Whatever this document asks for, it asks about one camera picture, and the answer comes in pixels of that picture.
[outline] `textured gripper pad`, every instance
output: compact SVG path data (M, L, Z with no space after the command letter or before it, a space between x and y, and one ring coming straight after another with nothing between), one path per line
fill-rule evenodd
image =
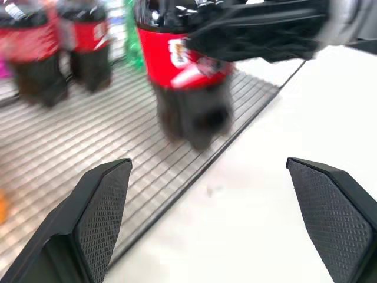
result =
M334 283L348 283L373 239L370 224L324 173L289 162L307 232Z
M125 163L104 176L79 224L76 237L94 283L102 283L118 238L129 164Z

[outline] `pink object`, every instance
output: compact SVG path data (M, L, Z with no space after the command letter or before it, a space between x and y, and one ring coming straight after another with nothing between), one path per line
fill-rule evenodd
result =
M0 78L9 78L11 73L8 71L5 65L5 61L0 57Z

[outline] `red label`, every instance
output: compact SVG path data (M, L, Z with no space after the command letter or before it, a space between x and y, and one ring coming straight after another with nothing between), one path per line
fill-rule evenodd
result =
M218 83L232 65L188 50L183 34L166 34L138 29L147 72L162 87L200 88Z
M58 51L54 25L36 28L0 28L0 54L12 62L43 60Z
M109 44L108 24L104 22L72 22L59 19L62 47L70 51L92 52Z

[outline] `coca-cola bottle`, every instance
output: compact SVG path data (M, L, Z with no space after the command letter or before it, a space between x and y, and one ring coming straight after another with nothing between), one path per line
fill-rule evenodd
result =
M147 74L157 97L163 130L171 139L186 139L198 150L229 129L229 63L202 56L184 46L185 36L216 9L215 1L136 0L134 17Z
M21 98L53 106L68 95L59 69L57 31L37 0L0 0L0 54Z
M57 12L73 78L90 92L108 87L110 37L105 6L97 0L59 0Z

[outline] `white logo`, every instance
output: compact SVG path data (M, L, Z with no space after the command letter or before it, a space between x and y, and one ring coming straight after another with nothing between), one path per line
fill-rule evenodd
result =
M170 61L177 68L184 68L191 63L188 49L180 39L169 40Z
M100 40L106 35L106 26L104 23L100 23L94 28L94 39Z

